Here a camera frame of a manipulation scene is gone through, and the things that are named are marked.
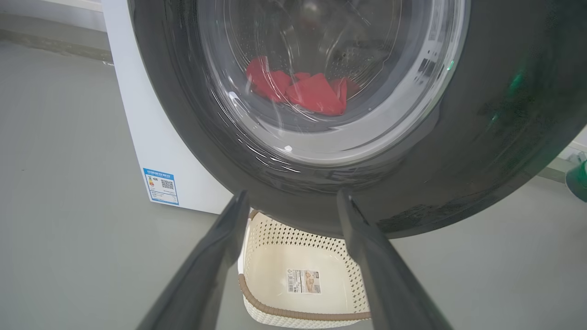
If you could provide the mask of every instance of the basket label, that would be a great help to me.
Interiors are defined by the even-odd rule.
[[[288,292],[293,294],[321,294],[320,274],[311,270],[287,271]]]

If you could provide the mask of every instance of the washing machine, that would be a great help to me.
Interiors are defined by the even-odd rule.
[[[103,1],[152,201],[342,237],[469,217],[587,123],[587,6],[564,0]]]

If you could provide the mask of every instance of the wall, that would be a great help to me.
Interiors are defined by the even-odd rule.
[[[48,21],[105,32],[106,24],[101,10],[102,6],[99,0],[0,1],[0,12],[42,18]]]

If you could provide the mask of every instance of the laundry basket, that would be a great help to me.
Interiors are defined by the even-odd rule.
[[[315,329],[371,317],[363,277],[343,240],[253,211],[238,272],[245,307],[260,323]]]

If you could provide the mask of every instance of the red towel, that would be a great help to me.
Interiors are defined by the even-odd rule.
[[[286,102],[285,90],[292,78],[283,71],[269,71],[267,57],[255,58],[247,66],[247,78],[255,85],[253,91],[274,102]]]
[[[323,73],[300,80],[285,91],[289,101],[327,116],[340,116],[345,106],[332,90]]]

